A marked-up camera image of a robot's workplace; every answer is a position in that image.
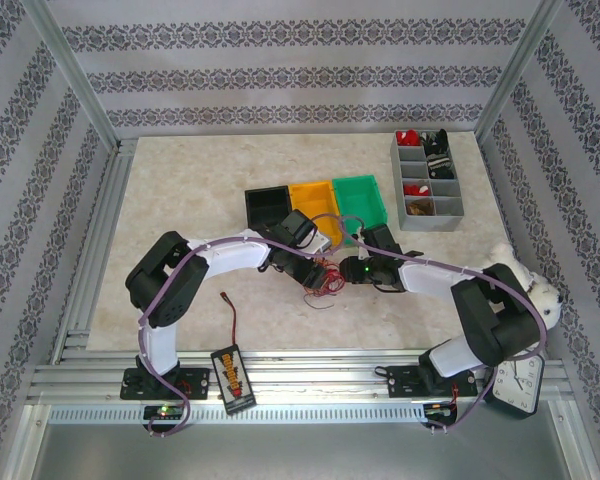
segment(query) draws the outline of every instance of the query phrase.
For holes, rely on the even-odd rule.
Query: gray compartment organizer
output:
[[[429,178],[427,158],[423,147],[399,147],[395,132],[391,143],[391,166],[398,201],[398,220],[401,230],[412,232],[451,232],[456,229],[462,217],[462,194],[456,164],[451,150],[448,152],[453,162],[455,180],[435,180]],[[427,186],[430,197],[411,197],[404,194],[403,185]],[[407,204],[416,200],[431,199],[435,215],[409,215]]]

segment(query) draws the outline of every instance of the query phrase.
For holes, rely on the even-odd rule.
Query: patterned wallpaper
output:
[[[558,12],[482,145],[518,255],[565,296],[565,359],[600,464],[600,0]]]
[[[50,7],[118,134],[132,138],[470,130],[537,1]]]
[[[0,0],[0,468],[48,359],[108,152],[19,3]]]

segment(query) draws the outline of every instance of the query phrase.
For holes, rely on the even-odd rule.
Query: analog clock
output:
[[[538,409],[544,359],[535,357],[502,362],[493,370],[495,381],[485,400],[518,418],[526,418]]]

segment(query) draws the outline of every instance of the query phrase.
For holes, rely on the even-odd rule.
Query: white stuffed animal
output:
[[[502,263],[508,266],[516,276],[522,288],[527,292],[529,300],[538,309],[547,330],[556,326],[562,312],[562,295],[542,275],[530,272],[514,256],[513,248],[508,243],[499,243],[491,250],[489,265]]]

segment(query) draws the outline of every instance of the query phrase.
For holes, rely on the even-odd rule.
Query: yellow plastic bin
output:
[[[333,184],[330,181],[289,185],[289,196],[291,197],[291,208],[300,210],[309,218],[321,213],[340,215],[333,192]],[[340,243],[342,233],[335,219],[319,218],[315,223],[320,232],[331,238],[333,245]]]

